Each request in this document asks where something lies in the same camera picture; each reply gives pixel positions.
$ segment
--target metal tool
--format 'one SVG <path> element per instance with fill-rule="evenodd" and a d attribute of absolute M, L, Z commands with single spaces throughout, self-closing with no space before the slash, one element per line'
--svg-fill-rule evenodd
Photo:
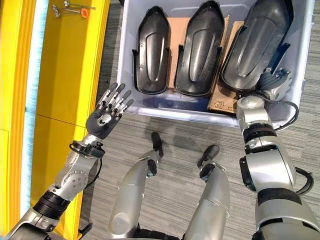
<path fill-rule="evenodd" d="M 94 9 L 96 10 L 96 7 L 94 6 L 83 6 L 83 5 L 80 5 L 80 4 L 74 4 L 74 3 L 71 3 L 70 1 L 68 0 L 64 0 L 63 1 L 63 4 L 66 8 L 69 8 L 69 7 L 72 7 L 72 6 L 77 6 L 77 7 L 80 7 L 80 8 L 85 8 L 85 9 Z"/>

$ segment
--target robot finger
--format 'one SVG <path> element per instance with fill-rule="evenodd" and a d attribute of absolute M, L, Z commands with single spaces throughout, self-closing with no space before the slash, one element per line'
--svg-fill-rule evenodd
<path fill-rule="evenodd" d="M 121 91 L 125 88 L 125 84 L 124 83 L 121 83 L 118 88 L 115 90 L 114 93 L 111 94 L 111 98 L 108 100 L 108 102 L 106 103 L 106 106 L 107 108 L 111 109 L 115 103 L 117 102 L 118 100 L 118 96 L 119 94 L 121 93 Z"/>
<path fill-rule="evenodd" d="M 116 113 L 115 119 L 116 119 L 117 121 L 119 121 L 119 120 L 122 118 L 124 112 L 125 112 L 133 103 L 134 103 L 134 100 L 133 100 L 133 99 L 130 99 L 125 105 L 122 105 L 122 107 L 121 107 L 121 108 L 118 110 L 118 112 Z"/>
<path fill-rule="evenodd" d="M 124 103 L 124 101 L 131 95 L 131 90 L 128 90 L 125 92 L 125 94 L 116 101 L 116 103 L 114 104 L 114 106 L 111 109 L 111 112 L 113 115 L 115 115 L 120 108 L 122 108 L 122 104 Z"/>
<path fill-rule="evenodd" d="M 102 95 L 102 97 L 100 98 L 98 105 L 101 105 L 102 102 L 104 101 L 105 103 L 108 100 L 108 97 L 110 96 L 110 94 L 117 88 L 118 84 L 115 82 L 114 84 L 111 85 L 111 87 L 109 89 L 107 89 L 104 94 Z"/>

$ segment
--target black curved plastic part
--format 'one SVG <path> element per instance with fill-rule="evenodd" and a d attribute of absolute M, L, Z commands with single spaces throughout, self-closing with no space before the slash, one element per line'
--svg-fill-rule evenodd
<path fill-rule="evenodd" d="M 150 8 L 139 27 L 138 49 L 132 50 L 134 86 L 139 92 L 155 95 L 167 89 L 170 35 L 162 9 Z"/>
<path fill-rule="evenodd" d="M 236 34 L 222 66 L 222 81 L 237 92 L 253 89 L 266 67 L 279 64 L 277 50 L 293 18 L 291 0 L 258 0 Z"/>
<path fill-rule="evenodd" d="M 179 93 L 199 97 L 211 92 L 224 29 L 225 19 L 215 1 L 205 2 L 190 19 L 184 46 L 179 46 L 174 81 Z"/>

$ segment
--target orange handle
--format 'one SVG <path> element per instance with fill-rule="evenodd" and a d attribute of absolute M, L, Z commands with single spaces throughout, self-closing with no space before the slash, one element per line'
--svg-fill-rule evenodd
<path fill-rule="evenodd" d="M 81 17 L 86 19 L 89 16 L 89 12 L 86 8 L 81 8 Z"/>

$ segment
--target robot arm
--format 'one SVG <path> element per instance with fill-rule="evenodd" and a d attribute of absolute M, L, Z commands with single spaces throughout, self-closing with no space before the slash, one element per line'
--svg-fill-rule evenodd
<path fill-rule="evenodd" d="M 114 83 L 103 94 L 86 122 L 88 134 L 83 140 L 73 141 L 69 145 L 71 151 L 54 183 L 9 232 L 8 239 L 48 239 L 46 233 L 54 230 L 69 203 L 89 186 L 89 172 L 96 160 L 102 159 L 105 154 L 102 140 L 110 134 L 133 103 L 131 99 L 124 104 L 131 91 L 120 97 L 125 85 L 117 86 Z"/>
<path fill-rule="evenodd" d="M 257 95 L 238 100 L 237 118 L 245 142 L 240 159 L 243 183 L 257 192 L 253 240 L 320 239 L 311 209 L 294 191 L 296 169 Z"/>

